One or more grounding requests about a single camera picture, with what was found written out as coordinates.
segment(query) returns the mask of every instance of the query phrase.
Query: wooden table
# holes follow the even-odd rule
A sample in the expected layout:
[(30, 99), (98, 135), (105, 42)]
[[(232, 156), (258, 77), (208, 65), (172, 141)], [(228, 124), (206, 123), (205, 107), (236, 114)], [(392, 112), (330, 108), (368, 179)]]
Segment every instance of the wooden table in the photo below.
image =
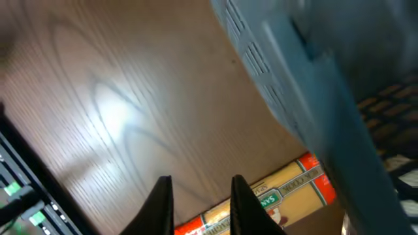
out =
[(161, 175), (183, 223), (306, 150), (270, 115), (208, 1), (0, 0), (7, 116), (102, 234)]

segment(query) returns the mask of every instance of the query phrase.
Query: light blue object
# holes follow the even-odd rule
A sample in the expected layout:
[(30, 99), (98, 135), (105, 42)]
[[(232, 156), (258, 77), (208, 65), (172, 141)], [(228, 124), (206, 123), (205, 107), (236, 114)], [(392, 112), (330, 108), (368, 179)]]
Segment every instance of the light blue object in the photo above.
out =
[(212, 4), (270, 111), (318, 156), (359, 234), (414, 234), (332, 54), (308, 53), (285, 1)]

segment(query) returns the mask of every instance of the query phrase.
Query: green led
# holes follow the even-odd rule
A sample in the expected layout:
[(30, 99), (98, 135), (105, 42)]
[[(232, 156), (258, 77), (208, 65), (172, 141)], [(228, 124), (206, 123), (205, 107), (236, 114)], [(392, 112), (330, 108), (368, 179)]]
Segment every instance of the green led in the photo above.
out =
[(16, 181), (5, 187), (5, 191), (9, 196), (12, 196), (15, 192), (19, 191), (19, 189), (21, 189), (21, 187)]
[(29, 221), (32, 223), (33, 226), (38, 226), (44, 220), (45, 220), (45, 215), (40, 211), (38, 211), (35, 215), (32, 215), (29, 218)]

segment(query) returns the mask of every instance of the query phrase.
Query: wood grain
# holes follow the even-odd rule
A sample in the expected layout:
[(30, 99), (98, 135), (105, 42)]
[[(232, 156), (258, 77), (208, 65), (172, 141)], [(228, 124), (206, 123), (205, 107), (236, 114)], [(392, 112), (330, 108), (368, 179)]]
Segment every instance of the wood grain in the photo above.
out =
[(102, 234), (161, 175), (182, 223), (305, 149), (274, 120), (208, 1), (0, 0), (7, 116)]

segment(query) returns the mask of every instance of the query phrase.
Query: plastic vent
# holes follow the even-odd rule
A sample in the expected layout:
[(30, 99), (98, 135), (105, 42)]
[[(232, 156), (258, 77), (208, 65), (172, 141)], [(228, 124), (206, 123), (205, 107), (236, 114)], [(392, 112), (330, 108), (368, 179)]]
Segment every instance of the plastic vent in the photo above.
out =
[(235, 46), (238, 45), (239, 38), (243, 30), (245, 29), (242, 23), (239, 13), (236, 11), (235, 6), (231, 0), (227, 1), (227, 7), (225, 9), (227, 31), (230, 39)]
[(268, 104), (279, 105), (280, 99), (278, 97), (278, 92), (271, 85), (261, 86), (261, 95), (267, 101)]
[(248, 46), (246, 52), (244, 53), (243, 60), (245, 66), (247, 66), (247, 69), (252, 76), (260, 76), (260, 74), (266, 74), (270, 72), (254, 42)]

